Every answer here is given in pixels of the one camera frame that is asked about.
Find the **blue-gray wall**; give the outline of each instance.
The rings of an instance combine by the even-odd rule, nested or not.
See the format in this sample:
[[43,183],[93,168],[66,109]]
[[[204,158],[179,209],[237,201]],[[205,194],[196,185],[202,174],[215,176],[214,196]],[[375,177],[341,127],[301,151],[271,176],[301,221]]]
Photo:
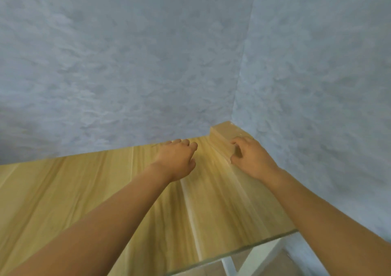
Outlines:
[[229,120],[253,0],[0,0],[0,164]]
[[[254,0],[232,120],[391,239],[391,0]],[[307,275],[326,274],[296,235]]]

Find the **forearm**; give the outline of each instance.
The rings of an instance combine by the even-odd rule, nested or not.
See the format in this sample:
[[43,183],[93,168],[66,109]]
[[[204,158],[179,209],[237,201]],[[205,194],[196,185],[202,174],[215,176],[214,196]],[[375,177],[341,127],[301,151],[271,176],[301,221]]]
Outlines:
[[282,170],[268,186],[331,275],[391,271],[391,245]]
[[153,165],[15,269],[15,275],[107,275],[167,186]]

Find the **wooden tabletop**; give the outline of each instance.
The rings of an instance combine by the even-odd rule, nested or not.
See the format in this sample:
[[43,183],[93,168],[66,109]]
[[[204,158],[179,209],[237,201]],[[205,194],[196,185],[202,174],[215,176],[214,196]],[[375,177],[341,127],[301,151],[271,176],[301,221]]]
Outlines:
[[[271,192],[208,137],[190,139],[197,167],[163,191],[110,275],[174,274],[296,231]],[[0,275],[129,183],[161,145],[0,166]]]

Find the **hand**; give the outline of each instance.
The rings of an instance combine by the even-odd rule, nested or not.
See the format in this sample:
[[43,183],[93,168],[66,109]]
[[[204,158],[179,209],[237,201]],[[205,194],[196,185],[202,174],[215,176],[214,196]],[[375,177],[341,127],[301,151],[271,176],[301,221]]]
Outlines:
[[268,180],[281,171],[272,157],[255,139],[235,137],[231,140],[231,144],[237,145],[242,152],[241,158],[232,155],[231,163],[251,177],[268,184]]
[[180,180],[188,176],[196,167],[196,161],[192,157],[197,148],[198,144],[196,142],[190,143],[188,139],[167,141],[159,150],[152,165],[163,170],[167,174],[169,182]]

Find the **person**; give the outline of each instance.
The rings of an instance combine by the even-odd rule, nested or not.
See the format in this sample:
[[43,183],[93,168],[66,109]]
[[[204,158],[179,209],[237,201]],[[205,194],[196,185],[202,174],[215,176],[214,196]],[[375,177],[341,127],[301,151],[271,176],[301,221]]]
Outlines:
[[[258,141],[237,137],[232,164],[275,195],[330,275],[390,275],[391,244],[301,185]],[[123,189],[66,229],[9,276],[107,275],[144,215],[171,182],[189,175],[197,143],[177,139]]]

